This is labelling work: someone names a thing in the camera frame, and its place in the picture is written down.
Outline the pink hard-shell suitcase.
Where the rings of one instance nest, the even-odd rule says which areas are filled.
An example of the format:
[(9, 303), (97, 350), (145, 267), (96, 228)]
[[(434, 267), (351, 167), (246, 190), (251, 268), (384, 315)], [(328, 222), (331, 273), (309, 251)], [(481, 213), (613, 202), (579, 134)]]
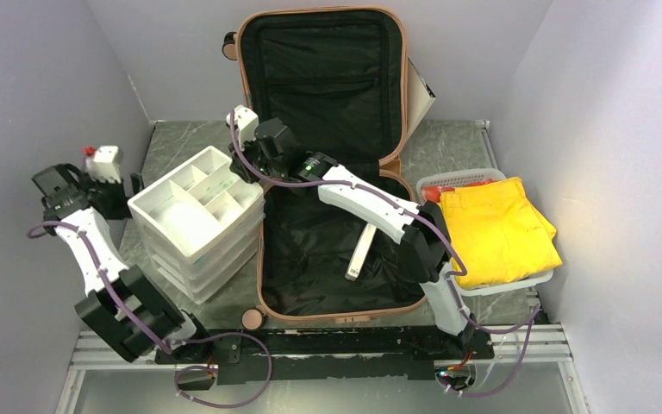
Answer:
[(232, 170), (263, 181), (257, 293), (288, 322), (382, 317), (423, 304), (416, 252), (431, 234), (410, 216), (398, 168), (408, 139), (403, 24), (376, 8), (289, 9), (247, 18), (235, 44), (258, 123)]

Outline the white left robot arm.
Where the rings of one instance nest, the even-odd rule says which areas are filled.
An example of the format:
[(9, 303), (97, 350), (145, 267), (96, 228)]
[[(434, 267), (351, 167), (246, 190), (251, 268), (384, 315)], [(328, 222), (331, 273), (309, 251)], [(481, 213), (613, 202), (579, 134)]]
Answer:
[(180, 310), (136, 265), (128, 266), (112, 241), (109, 222), (129, 217), (122, 179), (100, 179), (88, 168), (57, 164), (36, 173), (41, 223), (28, 238), (57, 236), (67, 244), (84, 279), (85, 296), (75, 305), (84, 324), (125, 361), (159, 349), (188, 361), (205, 360), (211, 337)]

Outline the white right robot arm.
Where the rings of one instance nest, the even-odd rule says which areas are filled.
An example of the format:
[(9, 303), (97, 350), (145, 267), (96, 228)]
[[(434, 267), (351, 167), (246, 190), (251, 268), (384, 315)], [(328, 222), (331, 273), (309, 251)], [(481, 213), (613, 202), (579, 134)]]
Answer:
[(340, 208), (387, 235), (399, 247), (399, 268), (420, 285), (433, 311), (441, 351), (459, 358), (472, 347), (474, 321), (464, 305), (456, 276), (467, 268), (455, 251), (442, 211), (389, 194), (356, 176), (332, 157), (298, 145), (277, 118), (261, 122), (248, 108), (226, 118), (238, 173), (248, 182), (263, 180), (292, 190), (313, 189), (318, 199)]

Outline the white book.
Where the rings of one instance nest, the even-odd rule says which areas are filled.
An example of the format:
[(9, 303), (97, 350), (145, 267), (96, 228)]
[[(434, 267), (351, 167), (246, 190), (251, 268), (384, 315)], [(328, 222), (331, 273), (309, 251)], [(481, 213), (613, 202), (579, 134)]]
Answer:
[(371, 223), (368, 223), (364, 227), (356, 247), (353, 250), (351, 260), (349, 261), (347, 271), (345, 273), (345, 278), (347, 280), (355, 281), (360, 276), (376, 232), (377, 228)]

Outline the yellow garment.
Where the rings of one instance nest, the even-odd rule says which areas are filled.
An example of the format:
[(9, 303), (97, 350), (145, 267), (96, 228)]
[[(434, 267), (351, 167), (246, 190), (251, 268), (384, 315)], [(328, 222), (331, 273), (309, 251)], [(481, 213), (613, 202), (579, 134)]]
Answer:
[(563, 265), (553, 240), (556, 228), (533, 206), (518, 177), (458, 187), (440, 195), (452, 245), (470, 289), (501, 285)]

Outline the white flat board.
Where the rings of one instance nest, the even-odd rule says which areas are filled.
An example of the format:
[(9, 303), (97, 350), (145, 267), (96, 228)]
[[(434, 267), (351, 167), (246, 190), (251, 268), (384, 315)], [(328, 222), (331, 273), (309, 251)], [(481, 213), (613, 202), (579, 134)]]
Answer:
[(432, 107), (436, 96), (411, 60), (408, 60), (407, 74), (407, 138), (409, 139)]

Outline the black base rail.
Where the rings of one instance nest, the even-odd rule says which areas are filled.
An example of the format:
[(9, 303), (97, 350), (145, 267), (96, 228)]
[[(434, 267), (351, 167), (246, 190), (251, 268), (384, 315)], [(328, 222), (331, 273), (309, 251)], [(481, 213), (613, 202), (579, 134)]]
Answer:
[(491, 360), (490, 336), (468, 328), (460, 336), (433, 325), (378, 328), (260, 329), (248, 338), (217, 330), (219, 339), (173, 355), (159, 351), (160, 366), (210, 364), (221, 385), (250, 381), (359, 379), (403, 376), (429, 380), (434, 370), (465, 357)]

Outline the red garment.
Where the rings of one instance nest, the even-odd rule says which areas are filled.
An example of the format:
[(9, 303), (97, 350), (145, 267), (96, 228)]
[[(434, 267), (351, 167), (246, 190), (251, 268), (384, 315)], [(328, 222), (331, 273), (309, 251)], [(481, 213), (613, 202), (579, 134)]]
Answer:
[(422, 196), (426, 201), (436, 204), (440, 203), (440, 195), (446, 191), (445, 187), (441, 186), (425, 186), (422, 187)]

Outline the white plastic mesh basket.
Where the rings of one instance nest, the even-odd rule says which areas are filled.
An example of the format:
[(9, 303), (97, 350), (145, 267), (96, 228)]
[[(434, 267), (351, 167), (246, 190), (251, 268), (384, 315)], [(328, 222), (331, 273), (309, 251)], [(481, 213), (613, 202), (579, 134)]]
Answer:
[(421, 200), (443, 211), (467, 273), (454, 277), (467, 297), (529, 288), (548, 281), (563, 260), (555, 227), (528, 199), (522, 180), (496, 168), (444, 172), (419, 179)]

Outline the black suitcase wheel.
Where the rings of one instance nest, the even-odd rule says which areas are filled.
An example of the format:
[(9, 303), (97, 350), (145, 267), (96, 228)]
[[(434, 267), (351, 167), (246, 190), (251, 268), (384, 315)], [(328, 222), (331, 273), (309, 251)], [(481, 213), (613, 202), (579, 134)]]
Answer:
[(265, 324), (265, 313), (259, 308), (250, 308), (241, 315), (241, 325), (247, 331), (257, 331)]

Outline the white plastic drawer organizer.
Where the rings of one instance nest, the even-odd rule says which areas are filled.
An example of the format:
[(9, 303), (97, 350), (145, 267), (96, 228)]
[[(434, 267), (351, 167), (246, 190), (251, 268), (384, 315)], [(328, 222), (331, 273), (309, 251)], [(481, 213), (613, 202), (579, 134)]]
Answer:
[(208, 146), (128, 200), (151, 263), (201, 304), (256, 254), (264, 192)]

